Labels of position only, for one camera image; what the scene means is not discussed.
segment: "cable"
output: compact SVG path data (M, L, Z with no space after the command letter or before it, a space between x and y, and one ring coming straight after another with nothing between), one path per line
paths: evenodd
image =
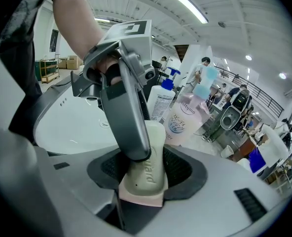
M67 84L69 84L69 83L71 83L71 82L72 82L72 81L69 81L69 82L67 82L67 83L63 83L63 84L51 85L51 86L49 86L49 88L48 88L46 91L48 91L50 88L53 88L53 87L65 86L65 85L67 85Z

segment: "spray bottle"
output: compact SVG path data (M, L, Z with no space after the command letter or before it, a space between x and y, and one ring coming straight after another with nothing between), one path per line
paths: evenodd
M180 74L180 71L174 68L167 67L167 69L171 70L169 78L165 79L161 85L155 85L151 88L147 101L150 119L157 122L161 120L176 94L172 90L174 87L173 79L176 74Z
M182 144L209 119L210 112L205 101L217 74L217 69L205 67L201 75L202 80L193 92L177 98L164 122L165 144L176 146Z

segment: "staircase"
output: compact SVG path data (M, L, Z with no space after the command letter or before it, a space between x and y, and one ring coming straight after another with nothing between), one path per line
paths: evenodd
M177 51L180 61L182 62L189 45L175 45L174 47Z

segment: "wooden table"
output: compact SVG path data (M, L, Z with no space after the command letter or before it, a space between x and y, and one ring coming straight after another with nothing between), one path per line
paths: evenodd
M248 135L248 139L231 156L231 160L235 162L238 162L242 158L248 158L249 153L251 153L257 146L255 139L249 134L249 132L245 129L244 132Z

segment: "black vent grille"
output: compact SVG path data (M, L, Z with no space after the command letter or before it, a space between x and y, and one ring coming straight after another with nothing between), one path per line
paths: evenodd
M267 213L267 210L249 189L236 190L234 193L240 200L252 222L257 221Z

